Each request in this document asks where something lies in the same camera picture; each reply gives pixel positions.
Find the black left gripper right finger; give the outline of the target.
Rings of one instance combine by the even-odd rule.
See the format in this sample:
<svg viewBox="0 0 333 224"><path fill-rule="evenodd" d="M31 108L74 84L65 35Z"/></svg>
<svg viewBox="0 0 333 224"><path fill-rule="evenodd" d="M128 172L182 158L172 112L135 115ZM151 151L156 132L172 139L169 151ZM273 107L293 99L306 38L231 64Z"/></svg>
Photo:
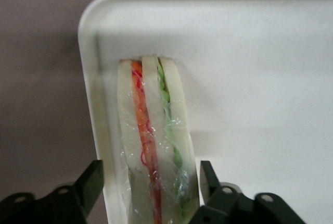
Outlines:
<svg viewBox="0 0 333 224"><path fill-rule="evenodd" d="M276 194L258 193L250 199L239 186L220 182L207 160L200 163L200 189L204 204L190 223L304 223Z"/></svg>

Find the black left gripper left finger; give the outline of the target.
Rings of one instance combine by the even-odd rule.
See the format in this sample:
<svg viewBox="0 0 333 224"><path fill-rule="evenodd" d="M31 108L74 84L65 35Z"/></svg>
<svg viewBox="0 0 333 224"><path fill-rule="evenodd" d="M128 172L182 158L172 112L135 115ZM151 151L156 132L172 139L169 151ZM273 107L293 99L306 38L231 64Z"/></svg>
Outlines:
<svg viewBox="0 0 333 224"><path fill-rule="evenodd" d="M87 223L103 188L103 161L94 160L74 184L60 186L42 198L19 192L1 200L1 223Z"/></svg>

